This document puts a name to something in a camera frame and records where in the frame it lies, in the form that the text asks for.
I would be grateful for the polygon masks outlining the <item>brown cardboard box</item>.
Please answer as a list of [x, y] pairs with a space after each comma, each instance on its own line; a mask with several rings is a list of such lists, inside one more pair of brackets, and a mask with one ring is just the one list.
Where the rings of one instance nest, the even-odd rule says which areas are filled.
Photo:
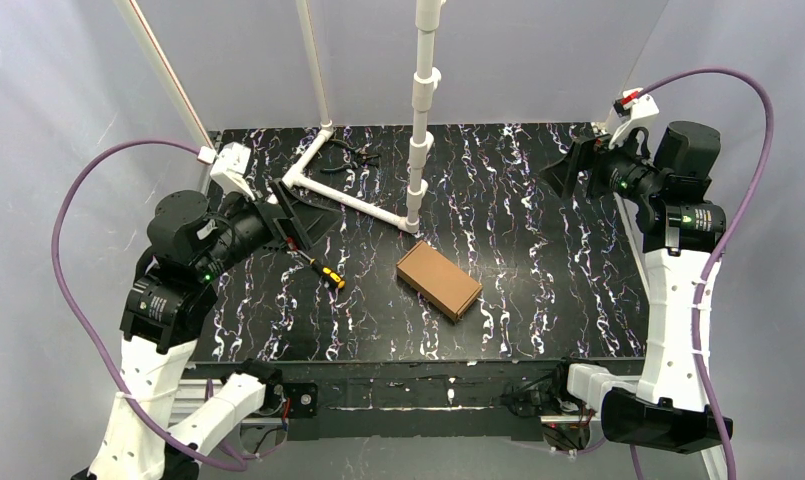
[[396, 273], [453, 324], [461, 321], [483, 290], [479, 281], [425, 241], [397, 262]]

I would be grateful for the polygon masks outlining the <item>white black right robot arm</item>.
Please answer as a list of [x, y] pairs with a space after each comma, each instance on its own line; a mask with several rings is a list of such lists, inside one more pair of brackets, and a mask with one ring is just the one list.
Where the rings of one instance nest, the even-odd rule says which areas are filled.
[[650, 304], [636, 384], [599, 364], [565, 360], [550, 393], [593, 411], [609, 441], [691, 454], [718, 446], [733, 430], [730, 418], [711, 411], [701, 380], [708, 368], [710, 301], [695, 299], [712, 288], [720, 266], [713, 251], [727, 228], [724, 210], [705, 199], [721, 137], [712, 127], [674, 121], [651, 152], [647, 136], [638, 127], [619, 146], [605, 134], [580, 137], [543, 170], [562, 198], [571, 197], [586, 173], [588, 198], [615, 194], [637, 206]]

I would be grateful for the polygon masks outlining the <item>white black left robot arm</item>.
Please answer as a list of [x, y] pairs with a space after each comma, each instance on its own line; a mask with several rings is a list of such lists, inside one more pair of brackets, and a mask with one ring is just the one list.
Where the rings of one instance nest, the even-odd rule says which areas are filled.
[[186, 419], [171, 414], [186, 365], [218, 295], [215, 281], [259, 250], [309, 249], [333, 230], [339, 212], [271, 182], [275, 199], [232, 192], [221, 211], [183, 190], [156, 206], [126, 298], [120, 329], [123, 381], [95, 459], [83, 479], [195, 479], [201, 460], [246, 417], [277, 410], [282, 374], [243, 362], [221, 390]]

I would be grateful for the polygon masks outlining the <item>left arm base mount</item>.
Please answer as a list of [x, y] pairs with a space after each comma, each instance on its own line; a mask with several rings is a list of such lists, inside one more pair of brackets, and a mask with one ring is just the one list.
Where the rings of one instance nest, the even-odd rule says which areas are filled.
[[318, 386], [315, 383], [277, 383], [268, 385], [261, 417], [308, 419], [318, 413]]

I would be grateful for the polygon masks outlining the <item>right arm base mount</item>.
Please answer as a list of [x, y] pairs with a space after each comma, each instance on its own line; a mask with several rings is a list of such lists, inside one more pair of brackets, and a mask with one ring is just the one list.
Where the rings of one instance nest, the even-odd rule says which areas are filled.
[[575, 415], [578, 422], [589, 422], [595, 411], [566, 390], [566, 377], [553, 370], [535, 380], [509, 384], [499, 396], [499, 404], [518, 417]]

